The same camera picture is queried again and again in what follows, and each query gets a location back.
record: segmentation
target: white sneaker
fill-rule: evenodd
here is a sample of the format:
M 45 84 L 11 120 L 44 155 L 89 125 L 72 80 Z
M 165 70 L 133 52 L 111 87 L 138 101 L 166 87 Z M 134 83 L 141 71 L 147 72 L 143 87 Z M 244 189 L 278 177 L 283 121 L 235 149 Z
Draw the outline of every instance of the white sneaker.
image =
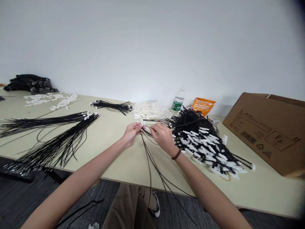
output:
M 157 207 L 156 207 L 156 210 L 151 210 L 151 212 L 155 215 L 155 217 L 158 218 L 160 216 L 160 204 L 159 204 L 159 200 L 158 200 L 158 197 L 157 197 L 157 192 L 154 191 L 154 192 L 152 192 L 152 194 L 156 198 Z

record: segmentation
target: wrist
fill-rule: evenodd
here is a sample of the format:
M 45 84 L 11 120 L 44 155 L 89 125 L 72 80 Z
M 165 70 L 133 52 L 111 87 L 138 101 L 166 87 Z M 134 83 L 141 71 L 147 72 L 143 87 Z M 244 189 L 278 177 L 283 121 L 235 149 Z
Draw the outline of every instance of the wrist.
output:
M 125 150 L 126 146 L 128 144 L 128 141 L 122 137 L 117 141 L 117 143 L 120 146 L 120 148 L 122 148 L 122 150 Z
M 179 148 L 176 145 L 173 145 L 168 149 L 167 154 L 171 157 L 175 157 L 178 152 L 179 152 Z

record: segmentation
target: gray carpet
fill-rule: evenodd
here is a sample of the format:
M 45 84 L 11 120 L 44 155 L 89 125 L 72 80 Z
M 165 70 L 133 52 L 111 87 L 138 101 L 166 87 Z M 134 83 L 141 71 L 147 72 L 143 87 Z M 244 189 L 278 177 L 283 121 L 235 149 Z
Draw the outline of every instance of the gray carpet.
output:
M 3 164 L 3 159 L 0 158 L 0 162 L 0 165 Z M 61 177 L 67 177 L 70 174 L 59 170 L 56 172 Z M 58 187 L 56 182 L 54 182 L 49 176 L 45 176 L 41 171 L 35 172 L 33 175 L 35 178 L 34 182 L 31 184 L 0 178 L 1 229 L 20 228 L 35 208 L 38 207 L 43 200 Z M 59 228 L 67 228 L 68 225 L 72 223 L 69 227 L 70 229 L 87 229 L 90 223 L 93 224 L 96 221 L 100 224 L 101 228 L 118 188 L 119 183 L 117 182 L 101 180 L 100 184 L 86 192 L 86 194 L 70 209 L 66 216 L 89 203 L 91 200 L 98 201 L 105 199 L 104 202 L 91 208 L 88 212 L 74 221 L 74 219 L 83 212 L 80 211 Z M 168 194 L 170 204 L 168 204 L 165 192 L 159 191 L 157 195 L 161 205 L 161 215 L 159 218 L 154 219 L 156 228 L 219 228 L 210 215 L 204 211 L 204 208 L 198 200 L 190 197 L 177 196 L 188 214 L 195 220 L 197 224 L 196 227 L 187 217 L 172 194 Z M 173 224 L 169 206 L 172 210 Z M 242 211 L 242 214 L 253 228 L 259 229 L 291 228 L 295 222 L 292 219 L 250 210 Z

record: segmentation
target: khaki pants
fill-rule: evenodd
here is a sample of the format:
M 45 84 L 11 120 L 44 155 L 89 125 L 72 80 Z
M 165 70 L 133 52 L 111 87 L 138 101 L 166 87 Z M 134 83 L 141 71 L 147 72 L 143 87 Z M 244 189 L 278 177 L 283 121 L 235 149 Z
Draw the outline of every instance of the khaki pants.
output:
M 149 193 L 149 188 L 121 184 L 102 229 L 144 229 L 144 225 L 145 229 L 155 229 L 150 213 L 147 214 Z M 151 193 L 149 208 L 156 207 L 156 198 Z

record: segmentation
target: white wall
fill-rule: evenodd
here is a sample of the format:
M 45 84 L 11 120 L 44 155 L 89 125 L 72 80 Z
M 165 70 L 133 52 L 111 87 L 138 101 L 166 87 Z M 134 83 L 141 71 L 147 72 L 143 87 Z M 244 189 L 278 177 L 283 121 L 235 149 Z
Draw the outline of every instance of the white wall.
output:
M 242 92 L 305 100 L 302 21 L 285 0 L 2 0 L 0 82 L 49 77 L 60 91 L 188 104 L 226 115 Z

